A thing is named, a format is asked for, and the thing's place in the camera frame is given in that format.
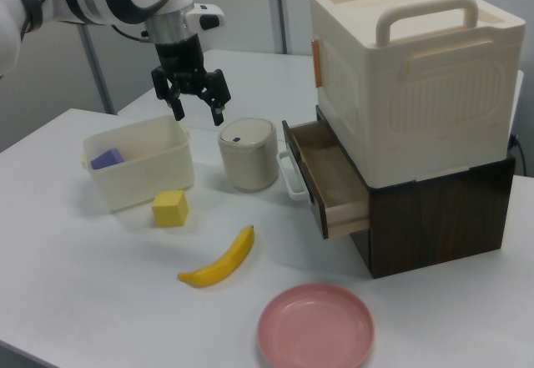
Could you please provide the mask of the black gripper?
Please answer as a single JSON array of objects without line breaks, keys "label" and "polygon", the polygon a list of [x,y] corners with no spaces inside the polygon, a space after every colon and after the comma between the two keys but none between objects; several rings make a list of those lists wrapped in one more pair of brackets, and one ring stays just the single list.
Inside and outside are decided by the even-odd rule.
[{"label": "black gripper", "polygon": [[200,96],[209,105],[215,126],[224,122],[223,111],[231,100],[224,73],[207,72],[198,35],[177,43],[155,44],[160,65],[151,72],[156,97],[172,109],[174,119],[184,118],[181,93]]}]

